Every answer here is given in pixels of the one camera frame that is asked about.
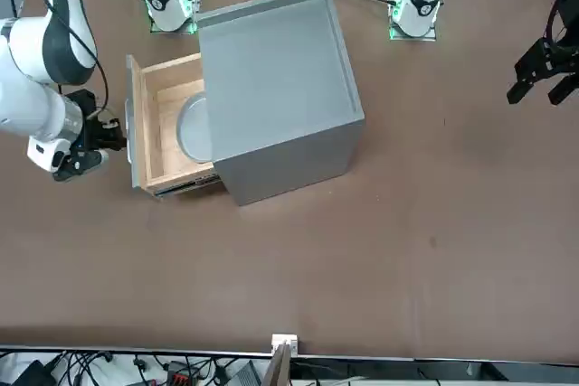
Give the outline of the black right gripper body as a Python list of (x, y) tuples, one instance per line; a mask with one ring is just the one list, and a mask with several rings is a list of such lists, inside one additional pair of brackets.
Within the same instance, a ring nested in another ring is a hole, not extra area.
[(79, 91), (79, 106), (83, 115), (82, 128), (82, 149), (84, 151), (95, 151), (104, 149), (105, 143), (102, 137), (102, 125), (97, 116), (89, 118), (97, 110), (94, 94), (86, 89)]

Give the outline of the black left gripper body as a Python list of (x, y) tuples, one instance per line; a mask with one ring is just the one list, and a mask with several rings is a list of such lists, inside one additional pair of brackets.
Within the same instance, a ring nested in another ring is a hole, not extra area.
[(570, 48), (578, 45), (578, 0), (558, 0), (557, 12), (565, 28), (557, 45)]

